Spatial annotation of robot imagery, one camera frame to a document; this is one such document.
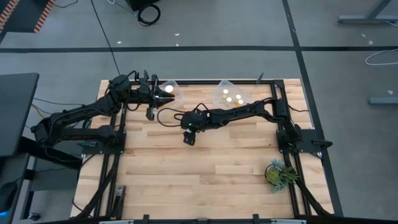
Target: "orange striped object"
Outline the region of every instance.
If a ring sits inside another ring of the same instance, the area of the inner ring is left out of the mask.
[[[0,14],[0,33],[4,30],[6,22],[10,18],[12,12],[17,7],[20,0],[10,0],[4,10]]]
[[[42,29],[45,19],[50,14],[51,9],[54,7],[54,2],[55,2],[55,0],[49,0],[47,5],[45,6],[42,15],[40,16],[39,20],[37,21],[37,23],[35,25],[35,28],[34,28],[35,33],[40,32],[40,30]]]

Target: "wooden surface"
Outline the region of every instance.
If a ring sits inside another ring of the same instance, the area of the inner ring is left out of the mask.
[[[101,83],[102,97],[108,81]],[[285,80],[289,104],[307,109],[300,80]],[[181,110],[192,110],[198,103],[209,108],[216,85],[184,85]],[[269,85],[239,85],[254,100],[271,96]],[[120,160],[117,185],[127,186],[124,219],[179,218],[261,218],[293,217],[288,190],[273,194],[264,170],[273,159],[283,161],[277,149],[276,124],[260,117],[235,121],[226,127],[198,133],[195,146],[183,143],[180,128],[166,128],[145,117],[145,106],[128,112],[126,152]],[[309,113],[291,111],[292,119],[303,129],[311,128]],[[173,113],[162,112],[160,120],[178,124]],[[99,116],[92,128],[109,124]],[[315,198],[333,212],[328,187],[319,158],[300,154],[305,181]],[[81,169],[75,203],[84,207],[98,187],[103,156],[97,155]],[[300,211],[302,197],[296,187]],[[104,214],[106,199],[103,200]],[[72,209],[72,216],[78,210]]]

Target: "white ball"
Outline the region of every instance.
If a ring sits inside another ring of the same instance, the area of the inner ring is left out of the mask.
[[[173,92],[174,88],[173,88],[173,86],[168,85],[168,86],[166,86],[165,90],[167,93],[171,93],[171,92]]]

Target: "transparent container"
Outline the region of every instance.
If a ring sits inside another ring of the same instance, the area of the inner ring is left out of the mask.
[[[163,108],[177,109],[183,105],[184,92],[181,90],[179,85],[174,80],[169,80],[169,81],[159,85],[159,88],[163,91],[174,94],[174,96],[175,96],[173,102],[167,103],[166,105],[161,106],[159,109],[163,109]]]
[[[222,80],[213,92],[213,104],[221,109],[228,110],[252,103],[249,93],[240,89],[228,80]]]

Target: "potted plant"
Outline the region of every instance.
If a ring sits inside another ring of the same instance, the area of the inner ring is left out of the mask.
[[[272,193],[285,189],[288,184],[294,184],[300,176],[293,167],[286,167],[285,163],[274,159],[267,166],[265,173],[267,181],[274,186]]]

